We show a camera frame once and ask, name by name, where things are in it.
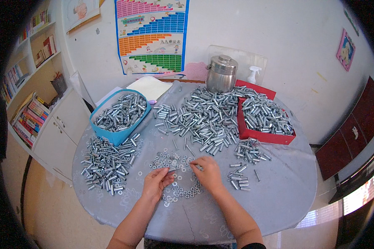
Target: round table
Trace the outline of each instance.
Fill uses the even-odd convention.
[[[180,85],[183,85],[182,92],[179,92]],[[175,81],[160,97],[158,104],[175,104],[178,107],[183,103],[184,96],[189,96],[198,85],[202,84]],[[289,109],[279,99],[275,98],[274,101],[287,111],[296,138],[289,145],[260,143],[260,151],[270,155],[272,161],[261,161],[245,169],[244,177],[249,177],[251,191],[235,190],[230,182],[227,182],[229,164],[240,162],[233,155],[235,146],[224,148],[214,157],[219,163],[224,185],[254,218],[263,236],[295,227],[308,213],[317,189],[316,158],[309,147],[308,139],[296,117],[290,115]],[[73,187],[80,204],[100,223],[117,227],[126,217],[141,196],[144,177],[150,172],[148,165],[156,153],[163,152],[164,148],[168,148],[170,152],[175,150],[172,139],[179,148],[176,153],[181,157],[192,157],[187,149],[183,150],[183,137],[166,136],[158,132],[154,125],[160,121],[154,119],[153,111],[150,111],[135,130],[141,134],[135,148],[138,155],[129,169],[130,174],[127,175],[127,184],[122,195],[111,196],[105,189],[87,189],[85,177],[80,174],[83,169],[80,161],[89,151],[86,146],[89,137],[93,136],[90,125],[80,138],[72,166]],[[196,158],[208,155],[199,152],[200,146],[199,143],[190,146]],[[256,169],[260,182],[253,168]],[[183,178],[177,180],[180,187],[192,187],[192,172],[177,170],[176,173]],[[194,244],[218,244],[234,240],[220,208],[205,190],[194,198],[178,198],[177,202],[170,203],[168,207],[160,201],[144,237]]]

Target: colorful chart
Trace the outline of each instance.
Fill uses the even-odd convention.
[[[124,74],[184,70],[189,0],[115,0]]]

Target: hand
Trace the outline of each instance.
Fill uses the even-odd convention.
[[[169,168],[158,168],[151,171],[144,178],[143,193],[141,198],[157,203],[164,187],[173,182],[173,175],[167,175]]]
[[[198,177],[201,184],[212,194],[213,191],[223,187],[222,179],[220,176],[220,168],[213,157],[199,157],[190,162],[190,167]]]

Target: blue cardboard tray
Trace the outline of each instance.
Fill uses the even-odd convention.
[[[140,118],[134,125],[132,125],[130,128],[120,131],[120,132],[109,132],[104,129],[99,128],[94,124],[94,121],[96,120],[96,117],[100,116],[102,113],[102,110],[110,108],[111,105],[118,101],[118,98],[128,94],[128,93],[137,93],[144,97],[144,99],[147,101],[147,108],[143,114],[143,117]],[[98,137],[101,137],[102,139],[108,140],[110,143],[113,143],[115,146],[120,145],[129,135],[133,132],[133,130],[139,125],[139,123],[145,118],[145,116],[150,112],[151,106],[148,103],[147,98],[135,90],[130,89],[122,89],[119,91],[114,92],[111,96],[109,96],[106,100],[104,100],[90,115],[90,124],[93,130],[96,132]]]

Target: cabinet door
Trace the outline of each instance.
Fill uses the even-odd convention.
[[[352,160],[340,130],[316,152],[316,157],[324,180],[338,173]]]
[[[72,181],[72,162],[76,151],[76,144],[60,128],[51,117],[41,131],[37,141],[35,154],[59,174]]]
[[[78,144],[89,123],[89,116],[83,108],[83,104],[80,102],[75,90],[72,90],[61,101],[53,117],[72,141]]]
[[[355,158],[366,147],[366,140],[361,132],[360,126],[353,117],[353,114],[343,123],[341,127],[342,135],[344,136],[352,157]]]
[[[369,143],[374,137],[374,81],[371,77],[352,113]]]

